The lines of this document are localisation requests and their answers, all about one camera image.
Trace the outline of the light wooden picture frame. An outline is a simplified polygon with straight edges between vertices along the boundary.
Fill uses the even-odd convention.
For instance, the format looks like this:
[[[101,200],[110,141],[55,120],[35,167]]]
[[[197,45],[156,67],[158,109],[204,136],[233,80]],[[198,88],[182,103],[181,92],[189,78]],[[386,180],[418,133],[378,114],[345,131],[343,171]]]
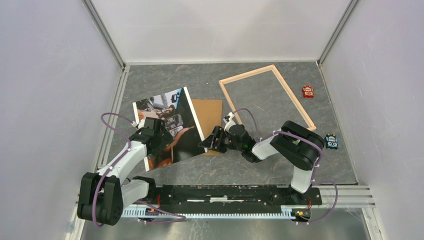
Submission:
[[[310,131],[317,129],[274,64],[224,78],[218,84],[230,109],[249,109],[262,132],[278,128],[287,120]]]

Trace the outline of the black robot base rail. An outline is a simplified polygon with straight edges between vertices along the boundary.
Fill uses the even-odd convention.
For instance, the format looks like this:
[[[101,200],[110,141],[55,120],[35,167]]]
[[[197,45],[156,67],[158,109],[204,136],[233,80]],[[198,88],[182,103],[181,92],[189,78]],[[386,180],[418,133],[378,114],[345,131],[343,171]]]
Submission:
[[[324,215],[337,209],[373,208],[371,190],[361,185],[324,183],[298,194],[286,185],[157,185],[142,190],[144,198],[123,200],[119,186],[97,197],[85,190],[78,201],[77,216],[100,225],[113,226],[121,218],[153,223],[156,219],[287,219],[310,223],[312,212]]]

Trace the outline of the printed photo with white border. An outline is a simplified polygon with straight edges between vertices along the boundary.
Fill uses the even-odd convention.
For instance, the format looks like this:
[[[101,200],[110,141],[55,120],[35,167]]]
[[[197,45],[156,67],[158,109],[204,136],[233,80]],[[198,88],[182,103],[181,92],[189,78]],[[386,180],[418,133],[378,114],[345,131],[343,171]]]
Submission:
[[[186,86],[137,100],[132,103],[132,108],[136,122],[145,117],[159,119],[173,137],[173,142],[158,155],[144,158],[147,172],[208,151],[199,146],[205,137]]]

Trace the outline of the brown cardboard backing board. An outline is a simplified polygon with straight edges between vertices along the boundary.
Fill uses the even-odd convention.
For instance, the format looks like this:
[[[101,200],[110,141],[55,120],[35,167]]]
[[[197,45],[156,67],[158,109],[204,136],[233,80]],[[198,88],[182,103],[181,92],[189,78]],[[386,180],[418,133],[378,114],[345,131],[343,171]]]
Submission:
[[[223,101],[219,99],[192,99],[192,104],[200,124],[201,132],[204,138],[207,138],[214,130],[215,126],[222,123]],[[196,145],[200,142],[200,136],[196,128],[188,131],[189,146],[195,148],[195,152],[199,153],[203,148]],[[208,150],[203,155],[219,156],[220,153]]]

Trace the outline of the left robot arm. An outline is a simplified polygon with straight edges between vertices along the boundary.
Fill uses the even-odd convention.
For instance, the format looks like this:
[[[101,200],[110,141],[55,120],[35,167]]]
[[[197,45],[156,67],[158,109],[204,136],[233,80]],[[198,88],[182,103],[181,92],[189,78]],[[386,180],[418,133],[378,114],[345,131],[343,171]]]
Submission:
[[[135,177],[127,185],[123,183],[140,161],[156,157],[174,137],[160,118],[145,117],[133,126],[136,131],[125,137],[119,154],[97,172],[87,172],[81,178],[76,214],[96,227],[113,226],[129,205],[138,200],[151,204],[157,198],[153,180]]]

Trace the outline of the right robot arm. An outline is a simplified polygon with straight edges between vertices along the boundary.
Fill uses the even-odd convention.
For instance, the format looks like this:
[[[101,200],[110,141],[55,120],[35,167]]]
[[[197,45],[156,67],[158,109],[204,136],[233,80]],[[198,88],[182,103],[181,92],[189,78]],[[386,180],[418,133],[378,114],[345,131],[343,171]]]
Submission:
[[[259,163],[270,156],[280,154],[293,165],[289,186],[289,199],[302,204],[309,198],[314,169],[323,155],[325,140],[313,131],[286,121],[271,135],[256,141],[245,126],[228,122],[224,127],[215,126],[212,133],[199,143],[199,147],[219,153],[239,151],[250,163]]]

